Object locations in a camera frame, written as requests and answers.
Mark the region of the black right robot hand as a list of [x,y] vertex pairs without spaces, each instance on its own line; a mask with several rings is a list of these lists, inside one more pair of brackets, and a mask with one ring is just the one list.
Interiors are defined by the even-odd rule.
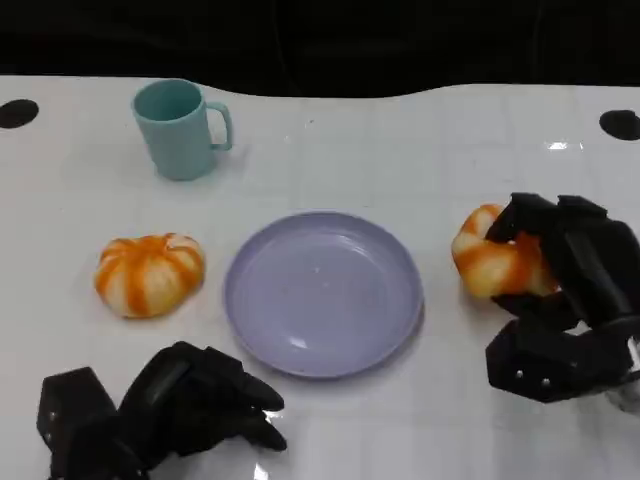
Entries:
[[514,193],[485,238],[507,243],[523,233],[539,240],[559,290],[494,296],[499,307],[558,331],[580,321],[597,329],[639,315],[639,241],[626,223],[581,196],[561,195],[552,203]]

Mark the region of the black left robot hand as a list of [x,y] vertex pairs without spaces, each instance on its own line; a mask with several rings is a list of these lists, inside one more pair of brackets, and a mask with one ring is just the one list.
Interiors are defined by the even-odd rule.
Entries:
[[242,362],[212,347],[177,342],[160,350],[127,390],[118,409],[125,442],[150,467],[242,437],[282,452],[284,436],[267,421],[285,403]]

